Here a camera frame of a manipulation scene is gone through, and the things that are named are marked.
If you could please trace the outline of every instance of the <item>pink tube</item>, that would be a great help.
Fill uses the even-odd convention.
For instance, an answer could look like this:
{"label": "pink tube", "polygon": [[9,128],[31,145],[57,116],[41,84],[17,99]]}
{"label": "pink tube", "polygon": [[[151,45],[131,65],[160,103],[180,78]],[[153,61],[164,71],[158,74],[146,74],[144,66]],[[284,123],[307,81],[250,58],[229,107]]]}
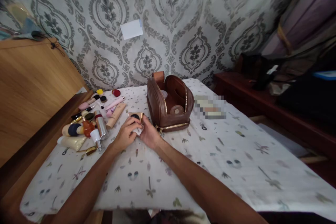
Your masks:
{"label": "pink tube", "polygon": [[108,105],[107,107],[105,107],[105,110],[108,111],[111,108],[113,108],[114,106],[117,106],[119,103],[123,102],[126,98],[124,96],[119,97],[118,99],[114,100],[110,105]]}

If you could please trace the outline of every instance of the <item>wooden cabinet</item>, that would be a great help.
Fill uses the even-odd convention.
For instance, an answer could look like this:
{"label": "wooden cabinet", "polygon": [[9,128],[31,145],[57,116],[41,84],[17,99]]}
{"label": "wooden cabinet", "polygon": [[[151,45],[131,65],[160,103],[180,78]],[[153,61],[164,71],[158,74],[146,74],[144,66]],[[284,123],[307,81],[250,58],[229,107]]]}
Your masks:
{"label": "wooden cabinet", "polygon": [[64,55],[47,39],[0,42],[0,167],[86,87]]}

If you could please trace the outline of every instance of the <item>leather bag handle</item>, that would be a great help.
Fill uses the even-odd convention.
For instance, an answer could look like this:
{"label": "leather bag handle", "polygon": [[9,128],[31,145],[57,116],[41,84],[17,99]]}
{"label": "leather bag handle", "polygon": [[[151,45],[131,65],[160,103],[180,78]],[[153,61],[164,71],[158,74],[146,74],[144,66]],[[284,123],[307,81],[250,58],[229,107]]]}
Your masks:
{"label": "leather bag handle", "polygon": [[154,78],[156,84],[159,86],[161,90],[164,90],[165,86],[165,73],[163,71],[152,73],[152,77]]}

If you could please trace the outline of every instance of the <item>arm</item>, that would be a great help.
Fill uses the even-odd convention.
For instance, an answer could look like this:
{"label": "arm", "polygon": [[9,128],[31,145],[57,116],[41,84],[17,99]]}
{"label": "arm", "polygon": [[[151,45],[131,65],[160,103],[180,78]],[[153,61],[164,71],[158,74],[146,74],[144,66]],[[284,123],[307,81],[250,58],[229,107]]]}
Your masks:
{"label": "arm", "polygon": [[267,223],[222,182],[164,141],[147,118],[143,121],[141,140],[167,163],[212,221],[225,224]]}
{"label": "arm", "polygon": [[137,134],[131,132],[135,128],[142,128],[140,121],[134,117],[127,118],[113,143],[106,148],[103,155],[71,193],[53,218],[52,223],[84,223],[96,203],[106,175],[115,158],[136,138]]}

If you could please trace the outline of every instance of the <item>gold compact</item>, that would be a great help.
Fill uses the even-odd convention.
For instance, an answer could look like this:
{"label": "gold compact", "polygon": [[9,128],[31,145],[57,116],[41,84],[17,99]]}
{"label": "gold compact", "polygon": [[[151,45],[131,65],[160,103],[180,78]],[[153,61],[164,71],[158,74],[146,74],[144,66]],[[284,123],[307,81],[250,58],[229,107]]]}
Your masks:
{"label": "gold compact", "polygon": [[140,121],[140,123],[142,124],[142,117],[143,117],[143,112],[129,112],[128,116],[134,117],[136,119],[138,119]]}
{"label": "gold compact", "polygon": [[92,153],[94,153],[97,150],[96,146],[92,146],[86,150],[80,150],[80,151],[76,151],[76,152],[85,152],[87,156],[91,155]]}

